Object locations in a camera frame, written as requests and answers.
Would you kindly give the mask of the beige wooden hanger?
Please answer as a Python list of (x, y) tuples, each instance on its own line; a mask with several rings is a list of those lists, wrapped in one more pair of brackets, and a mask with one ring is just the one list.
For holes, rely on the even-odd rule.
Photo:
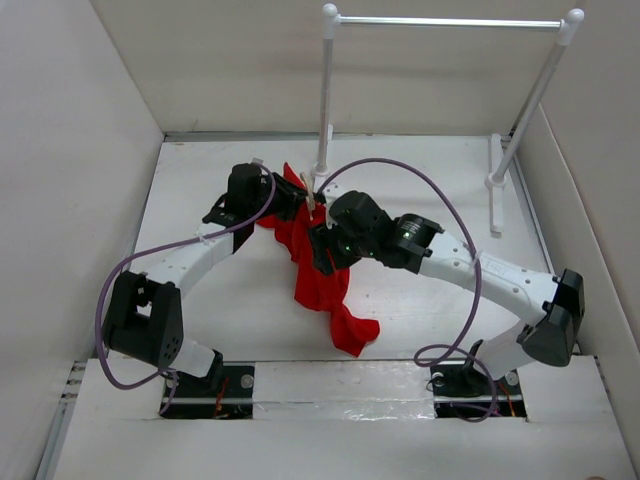
[(314, 178), (309, 172), (301, 172), (300, 179), (303, 183), (304, 189), (306, 191), (306, 206), (309, 212), (309, 216), (313, 217), (313, 212), (315, 210), (316, 201), (314, 197)]

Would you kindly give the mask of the red t shirt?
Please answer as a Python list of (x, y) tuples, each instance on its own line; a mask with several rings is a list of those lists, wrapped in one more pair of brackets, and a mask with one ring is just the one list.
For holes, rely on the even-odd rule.
[(354, 316), (345, 305), (350, 282), (349, 270), (325, 276), (314, 268), (308, 231), (323, 224), (325, 214), (326, 208), (321, 204), (317, 204), (313, 212), (302, 205), (292, 220), (280, 220), (270, 215), (257, 224), (274, 232), (275, 240), (284, 245), (291, 261), (297, 265), (294, 288), (296, 302), (309, 310), (327, 313), (334, 347), (358, 357), (367, 344), (377, 339), (380, 324), (374, 319)]

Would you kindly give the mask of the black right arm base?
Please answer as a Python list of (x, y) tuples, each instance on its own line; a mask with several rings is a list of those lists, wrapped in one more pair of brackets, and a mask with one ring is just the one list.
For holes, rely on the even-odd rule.
[(492, 393), (487, 377), (471, 360), (440, 364), (430, 369), (426, 390), (434, 396), (437, 418), (478, 420), (489, 412), (491, 418), (525, 418), (524, 394), (517, 369), (494, 380), (496, 401), (491, 409)]

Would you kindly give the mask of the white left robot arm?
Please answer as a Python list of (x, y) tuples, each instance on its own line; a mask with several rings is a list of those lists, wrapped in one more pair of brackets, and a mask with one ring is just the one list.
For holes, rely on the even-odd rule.
[(153, 366), (157, 374), (188, 376), (188, 384), (201, 396), (216, 394), (223, 382), (222, 356), (186, 338), (182, 302), (214, 266), (239, 250), (258, 220), (290, 220), (312, 197), (304, 182), (287, 180), (258, 162), (235, 165), (226, 192), (203, 217), (194, 237), (140, 252), (140, 257), (168, 254), (144, 272), (118, 264), (108, 275), (95, 314), (100, 362), (115, 351)]

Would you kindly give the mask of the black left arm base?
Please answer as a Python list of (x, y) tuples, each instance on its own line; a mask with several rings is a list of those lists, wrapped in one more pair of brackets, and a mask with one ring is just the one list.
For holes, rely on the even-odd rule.
[(174, 386), (166, 376), (160, 416), (171, 420), (250, 420), (254, 384), (254, 363), (224, 363), (211, 382), (180, 372)]

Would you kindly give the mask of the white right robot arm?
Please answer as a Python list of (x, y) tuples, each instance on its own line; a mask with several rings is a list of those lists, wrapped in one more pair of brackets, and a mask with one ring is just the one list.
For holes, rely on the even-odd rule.
[(571, 361), (585, 312), (584, 280), (573, 270), (552, 275), (473, 253), (438, 223), (416, 214), (391, 218), (358, 191), (331, 197), (324, 219), (308, 236), (313, 265), (324, 275), (374, 259), (479, 293), (514, 314), (514, 327), (474, 344), (461, 371), (474, 393), (533, 362), (566, 367)]

